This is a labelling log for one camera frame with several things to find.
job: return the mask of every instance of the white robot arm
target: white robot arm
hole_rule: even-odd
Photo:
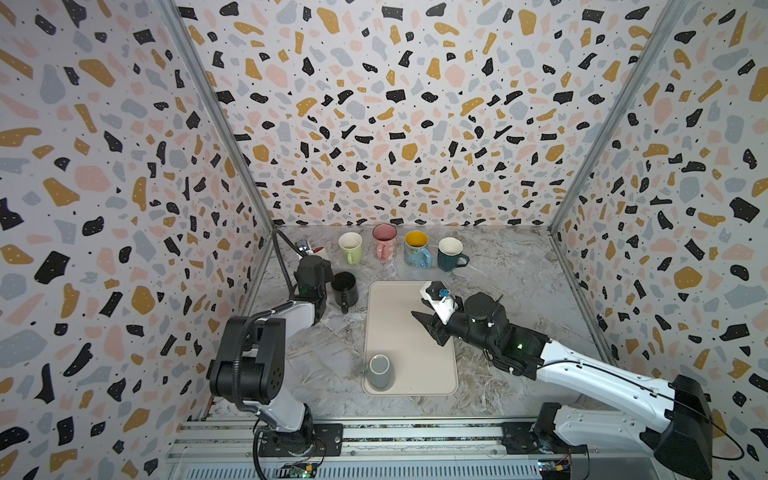
[[[485,293],[462,301],[441,282],[427,282],[420,291],[422,302],[435,313],[412,315],[439,345],[454,336],[481,349],[496,368],[566,386],[618,409],[576,410],[545,403],[533,429],[537,445],[552,451],[604,445],[643,452],[687,477],[712,478],[713,422],[696,380],[678,376],[668,382],[592,359],[543,333],[511,324],[504,307]]]

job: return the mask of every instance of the yellow and blue mug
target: yellow and blue mug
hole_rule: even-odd
[[[432,254],[428,248],[429,237],[424,232],[406,235],[406,263],[420,268],[432,268]]]

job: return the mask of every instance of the metal frame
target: metal frame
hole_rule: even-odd
[[[272,258],[272,250],[273,250],[273,244],[272,244],[272,236],[267,235],[264,237],[264,248],[261,249],[262,256],[259,259],[259,263],[256,266],[256,271],[253,272],[252,280],[250,281],[250,288],[248,289],[248,294],[246,296],[245,302],[243,302],[243,307],[240,309],[240,311],[237,313],[241,316],[248,315],[253,310],[253,302],[256,301],[256,294],[259,291],[259,288],[261,288],[261,282],[264,279],[264,272],[266,272],[266,266],[270,262],[270,258]]]
[[[226,421],[183,422],[167,458],[165,478],[253,478],[252,443],[254,418]],[[344,424],[342,453],[327,457],[317,478],[540,478],[525,475],[516,466],[534,467],[540,459],[560,459],[563,455],[507,455],[501,445],[504,422],[533,422],[531,417],[488,418],[387,418],[319,417],[316,424]],[[661,467],[647,455],[591,447],[593,462],[602,458],[647,458],[660,480],[681,478]],[[260,458],[267,478],[276,478],[278,468],[296,458]],[[586,457],[575,455],[576,471],[583,471]],[[435,470],[427,475],[421,468]],[[400,468],[397,473],[374,468]]]
[[[616,360],[611,355],[611,348],[608,346],[608,341],[605,339],[603,331],[598,325],[598,319],[596,316],[592,315],[587,297],[584,295],[584,291],[576,282],[576,276],[574,276],[573,272],[568,267],[568,262],[566,261],[565,252],[563,251],[562,245],[560,245],[560,242],[558,242],[552,235],[549,237],[549,243],[552,245],[554,254],[558,257],[560,268],[563,269],[565,280],[568,282],[568,286],[571,288],[571,292],[574,294],[576,305],[581,312],[581,316],[584,317],[584,321],[587,323],[587,329],[589,330],[589,334],[592,336],[595,348],[598,349],[600,359],[603,362],[617,366],[618,364],[616,363]]]
[[[611,137],[613,137],[616,128],[621,123],[621,119],[629,109],[635,95],[640,91],[650,67],[654,65],[656,58],[666,45],[667,40],[669,40],[670,35],[674,30],[674,26],[683,15],[683,10],[687,3],[688,0],[669,0],[661,11],[659,18],[656,21],[654,31],[650,36],[650,40],[645,44],[643,53],[637,60],[637,65],[632,69],[632,72],[627,79],[627,83],[618,95],[616,103],[611,111],[608,112],[602,130],[600,130],[597,137],[594,139],[594,142],[592,142],[592,145],[587,152],[587,156],[584,159],[584,163],[581,164],[576,172],[576,177],[573,182],[571,182],[568,191],[565,193],[565,198],[560,203],[558,211],[554,214],[552,223],[549,225],[549,230],[551,232],[560,230],[560,227],[568,215],[568,211],[578,198],[579,191],[586,184],[589,174],[592,172],[595,165],[598,164],[603,150],[605,150],[608,142],[611,141]]]
[[[580,288],[576,282],[576,277],[571,269],[568,268],[566,252],[561,243],[554,238],[554,235],[562,228],[565,219],[569,215],[571,207],[578,198],[579,192],[581,192],[581,189],[589,180],[589,174],[598,164],[598,161],[606,146],[611,141],[616,128],[621,124],[624,114],[627,113],[632,101],[634,101],[635,96],[640,91],[650,68],[654,65],[657,57],[667,44],[667,40],[669,40],[677,21],[680,20],[680,17],[683,15],[687,3],[688,0],[669,0],[664,6],[654,27],[653,34],[645,45],[640,59],[637,61],[637,65],[630,73],[627,83],[621,89],[616,103],[611,111],[608,112],[602,130],[600,130],[597,137],[594,139],[594,142],[592,142],[584,163],[581,164],[576,172],[576,176],[571,183],[571,186],[565,193],[565,198],[560,203],[558,211],[555,212],[552,223],[550,223],[548,227],[552,248],[558,256],[560,267],[563,269],[563,273],[565,273],[565,278],[568,281],[571,292],[574,294],[578,309],[581,311],[581,315],[587,323],[587,328],[592,335],[592,340],[594,341],[595,346],[598,348],[600,357],[604,362],[614,366],[617,365],[617,362],[611,355],[611,349],[608,346],[602,330],[598,326],[597,318],[592,314],[589,307],[589,301],[584,295],[582,288]]]
[[[214,127],[219,131],[221,141],[224,144],[224,149],[227,151],[227,155],[229,155],[232,160],[235,170],[243,182],[243,188],[245,188],[248,197],[251,199],[251,202],[253,202],[253,206],[263,222],[263,225],[266,227],[267,233],[272,233],[272,230],[275,228],[274,222],[270,218],[266,205],[264,205],[264,202],[261,199],[259,188],[256,186],[256,181],[253,179],[250,169],[245,165],[243,152],[235,141],[232,128],[219,107],[219,101],[216,99],[214,88],[208,83],[208,79],[205,75],[205,67],[200,60],[200,57],[197,56],[197,50],[192,45],[192,40],[189,35],[187,35],[187,29],[184,27],[184,22],[181,20],[176,2],[174,2],[174,0],[155,0],[155,5],[157,5],[163,22],[168,28],[174,44],[176,44],[176,47],[178,48],[179,57],[181,57],[184,64],[187,66],[187,70],[192,77],[192,82],[203,102],[203,106],[208,111],[211,121],[214,123]]]

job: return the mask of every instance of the dark green mug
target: dark green mug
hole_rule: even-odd
[[[438,244],[437,266],[444,272],[469,265],[469,257],[462,253],[464,245],[458,238],[446,237]]]

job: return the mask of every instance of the wall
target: wall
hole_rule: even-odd
[[[551,221],[663,0],[178,5],[276,223]]]
[[[732,479],[768,459],[768,12],[751,3],[690,3],[556,235],[619,364],[711,395],[748,452],[716,461]]]
[[[0,476],[157,478],[261,226],[152,4],[0,7]]]

